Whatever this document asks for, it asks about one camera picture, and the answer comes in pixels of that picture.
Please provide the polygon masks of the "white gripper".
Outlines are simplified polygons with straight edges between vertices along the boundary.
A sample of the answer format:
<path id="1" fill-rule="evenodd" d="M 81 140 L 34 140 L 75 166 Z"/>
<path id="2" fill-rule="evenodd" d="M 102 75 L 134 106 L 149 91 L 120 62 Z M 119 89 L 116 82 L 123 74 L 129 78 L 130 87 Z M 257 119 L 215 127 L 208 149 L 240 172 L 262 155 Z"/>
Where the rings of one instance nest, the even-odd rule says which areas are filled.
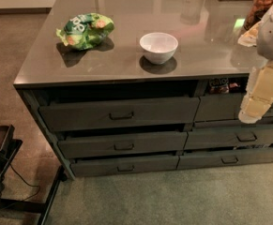
<path id="1" fill-rule="evenodd" d="M 260 23 L 257 22 L 240 36 L 237 43 L 245 47 L 256 45 Z M 245 124 L 254 124 L 261 120 L 273 101 L 273 61 L 263 67 L 253 67 L 248 80 L 248 95 L 243 97 L 238 119 Z"/>

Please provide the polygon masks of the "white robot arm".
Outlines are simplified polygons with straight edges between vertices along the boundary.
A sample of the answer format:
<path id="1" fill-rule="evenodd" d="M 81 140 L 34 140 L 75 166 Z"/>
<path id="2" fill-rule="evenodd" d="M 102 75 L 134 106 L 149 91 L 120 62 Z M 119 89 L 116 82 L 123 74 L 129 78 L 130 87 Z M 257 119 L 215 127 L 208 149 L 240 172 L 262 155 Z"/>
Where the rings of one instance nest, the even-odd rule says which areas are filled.
<path id="1" fill-rule="evenodd" d="M 273 105 L 273 5 L 261 21 L 240 37 L 238 43 L 243 45 L 244 37 L 249 38 L 252 31 L 256 34 L 257 53 L 267 62 L 251 69 L 247 94 L 243 97 L 238 114 L 238 119 L 245 124 L 261 120 Z"/>

